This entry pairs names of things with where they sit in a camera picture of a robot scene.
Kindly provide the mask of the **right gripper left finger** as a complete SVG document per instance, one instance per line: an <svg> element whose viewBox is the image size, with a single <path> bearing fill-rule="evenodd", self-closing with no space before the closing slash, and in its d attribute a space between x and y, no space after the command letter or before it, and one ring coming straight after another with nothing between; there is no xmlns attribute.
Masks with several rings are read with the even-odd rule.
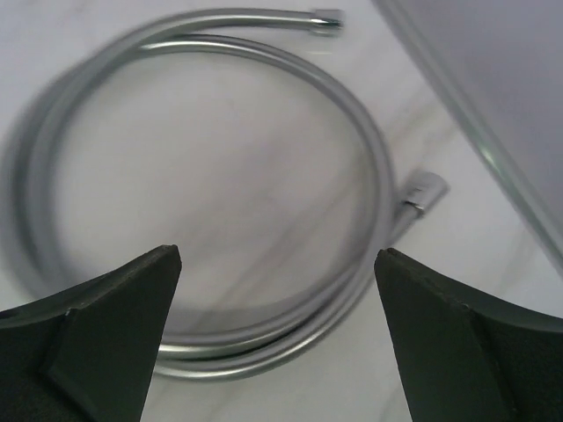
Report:
<svg viewBox="0 0 563 422"><path fill-rule="evenodd" d="M162 245L1 313L3 421L138 421L181 272Z"/></svg>

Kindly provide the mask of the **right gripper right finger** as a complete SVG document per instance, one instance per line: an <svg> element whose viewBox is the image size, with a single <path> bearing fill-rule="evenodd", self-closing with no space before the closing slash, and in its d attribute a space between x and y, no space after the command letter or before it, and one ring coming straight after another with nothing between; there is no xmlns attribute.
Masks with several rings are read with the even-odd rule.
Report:
<svg viewBox="0 0 563 422"><path fill-rule="evenodd" d="M394 249L375 276L414 421L560 421L562 321Z"/></svg>

